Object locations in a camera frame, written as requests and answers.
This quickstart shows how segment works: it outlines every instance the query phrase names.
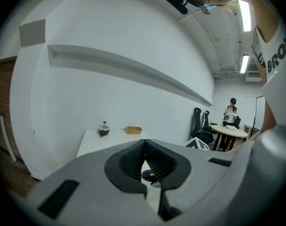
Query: white ceiling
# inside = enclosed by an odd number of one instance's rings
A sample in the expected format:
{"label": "white ceiling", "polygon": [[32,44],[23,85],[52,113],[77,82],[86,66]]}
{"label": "white ceiling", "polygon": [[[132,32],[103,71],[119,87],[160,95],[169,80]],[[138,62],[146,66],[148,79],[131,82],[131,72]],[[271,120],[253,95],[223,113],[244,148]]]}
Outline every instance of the white ceiling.
{"label": "white ceiling", "polygon": [[[166,0],[150,1],[171,15],[189,33],[199,46],[216,78],[221,78],[228,72],[239,72],[243,55],[246,54],[250,55],[247,70],[257,69],[251,54],[253,33],[252,31],[243,32],[242,17],[237,2],[230,12],[225,8],[216,7],[210,15],[205,15],[199,8],[188,4],[189,13],[182,15]],[[190,10],[196,12],[197,18]]]}

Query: white t-shirt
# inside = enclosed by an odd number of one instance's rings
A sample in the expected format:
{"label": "white t-shirt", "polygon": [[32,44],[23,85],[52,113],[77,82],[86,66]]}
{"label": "white t-shirt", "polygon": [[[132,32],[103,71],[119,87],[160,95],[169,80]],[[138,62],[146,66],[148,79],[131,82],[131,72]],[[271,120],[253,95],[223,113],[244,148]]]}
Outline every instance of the white t-shirt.
{"label": "white t-shirt", "polygon": [[228,107],[226,107],[224,109],[224,113],[229,116],[226,120],[224,120],[225,122],[228,122],[228,123],[234,123],[235,122],[234,116],[235,116],[235,114],[237,114],[237,108],[236,108],[235,112],[233,112],[233,108],[229,107],[229,109],[228,109]]}
{"label": "white t-shirt", "polygon": [[286,25],[280,19],[274,37],[267,43],[256,27],[255,30],[268,77],[262,92],[277,124],[286,125]]}

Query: person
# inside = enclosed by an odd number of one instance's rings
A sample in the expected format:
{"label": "person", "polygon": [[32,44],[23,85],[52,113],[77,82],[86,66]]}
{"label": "person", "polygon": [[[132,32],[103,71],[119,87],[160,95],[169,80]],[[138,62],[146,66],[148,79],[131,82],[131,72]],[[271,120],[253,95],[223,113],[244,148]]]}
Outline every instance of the person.
{"label": "person", "polygon": [[[206,8],[209,4],[226,6],[233,1],[235,0],[190,0],[190,3]],[[278,101],[281,98],[276,89],[277,87],[278,91],[286,94],[286,25],[267,0],[243,1],[249,3],[254,10],[252,53],[261,74],[264,84],[262,91],[266,99],[263,126],[257,135],[250,138],[255,140],[261,133],[274,128],[277,122],[286,125],[286,116],[279,111]],[[238,150],[239,147],[229,153],[237,153]]]}
{"label": "person", "polygon": [[[224,126],[235,126],[235,119],[237,116],[237,107],[236,105],[237,100],[235,98],[231,98],[230,100],[230,105],[228,105],[223,112],[223,125]],[[221,136],[221,143],[219,145],[219,151],[223,151],[223,148],[225,146],[225,141],[226,141],[226,135],[222,134]]]}

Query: brick wall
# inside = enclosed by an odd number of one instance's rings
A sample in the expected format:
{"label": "brick wall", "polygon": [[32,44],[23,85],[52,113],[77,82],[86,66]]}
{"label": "brick wall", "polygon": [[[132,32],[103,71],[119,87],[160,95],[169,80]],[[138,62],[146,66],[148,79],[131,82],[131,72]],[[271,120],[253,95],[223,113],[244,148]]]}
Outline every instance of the brick wall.
{"label": "brick wall", "polygon": [[[7,135],[12,147],[12,150],[17,157],[21,159],[21,155],[17,149],[10,119],[10,84],[12,73],[15,65],[15,60],[0,63],[0,111],[4,113],[4,121],[7,130]],[[5,141],[0,128],[0,146],[7,151]]]}

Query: fluorescent light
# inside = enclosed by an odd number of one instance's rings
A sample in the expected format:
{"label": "fluorescent light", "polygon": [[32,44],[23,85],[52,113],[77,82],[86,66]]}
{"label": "fluorescent light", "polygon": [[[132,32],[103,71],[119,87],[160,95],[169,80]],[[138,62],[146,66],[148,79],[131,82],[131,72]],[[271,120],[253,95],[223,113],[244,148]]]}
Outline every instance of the fluorescent light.
{"label": "fluorescent light", "polygon": [[250,13],[250,5],[247,2],[243,2],[239,0],[239,5],[242,14],[243,20],[243,31],[251,31],[251,13]]}
{"label": "fluorescent light", "polygon": [[248,55],[243,55],[243,61],[242,61],[242,66],[241,66],[241,71],[240,73],[245,73],[247,63],[248,63],[249,56]]}

